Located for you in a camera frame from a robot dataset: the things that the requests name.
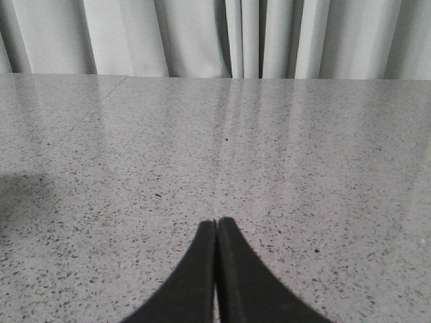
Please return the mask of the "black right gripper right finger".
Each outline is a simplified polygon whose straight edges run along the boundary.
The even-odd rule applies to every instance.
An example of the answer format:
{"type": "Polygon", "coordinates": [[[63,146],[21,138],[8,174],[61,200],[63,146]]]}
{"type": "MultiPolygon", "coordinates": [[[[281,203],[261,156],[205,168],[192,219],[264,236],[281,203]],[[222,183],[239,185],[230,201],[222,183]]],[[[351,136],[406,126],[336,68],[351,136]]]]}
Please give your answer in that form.
{"type": "Polygon", "coordinates": [[[328,322],[261,262],[235,220],[218,222],[217,290],[222,322],[328,322]]]}

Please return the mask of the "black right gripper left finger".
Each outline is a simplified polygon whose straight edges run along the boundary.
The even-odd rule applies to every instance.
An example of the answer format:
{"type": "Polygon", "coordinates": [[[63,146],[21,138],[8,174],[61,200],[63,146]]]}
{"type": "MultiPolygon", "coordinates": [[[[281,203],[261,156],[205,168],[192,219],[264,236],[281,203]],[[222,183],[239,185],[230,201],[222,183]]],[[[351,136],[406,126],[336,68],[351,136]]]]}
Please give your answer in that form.
{"type": "Polygon", "coordinates": [[[213,322],[216,225],[199,224],[177,267],[162,286],[124,322],[213,322]]]}

